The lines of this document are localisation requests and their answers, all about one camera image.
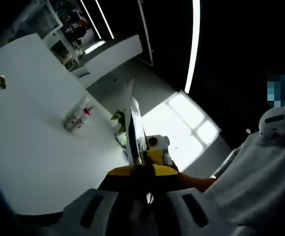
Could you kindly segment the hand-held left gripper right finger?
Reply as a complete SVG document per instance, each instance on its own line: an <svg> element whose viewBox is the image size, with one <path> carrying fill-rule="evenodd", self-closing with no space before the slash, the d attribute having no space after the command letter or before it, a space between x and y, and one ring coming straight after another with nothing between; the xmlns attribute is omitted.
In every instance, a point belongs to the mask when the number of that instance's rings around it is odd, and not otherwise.
<svg viewBox="0 0 285 236"><path fill-rule="evenodd" d="M168 166L153 166L153 234L219 236L221 214L204 197L214 178L189 177Z"/></svg>

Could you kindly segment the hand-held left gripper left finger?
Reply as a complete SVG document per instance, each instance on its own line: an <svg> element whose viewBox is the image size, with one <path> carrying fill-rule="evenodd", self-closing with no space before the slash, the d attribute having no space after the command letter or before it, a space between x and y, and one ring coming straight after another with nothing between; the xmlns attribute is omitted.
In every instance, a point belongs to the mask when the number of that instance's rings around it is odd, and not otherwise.
<svg viewBox="0 0 285 236"><path fill-rule="evenodd" d="M108 172L98 189L89 189L63 210L64 236L128 236L133 205L132 166Z"/></svg>

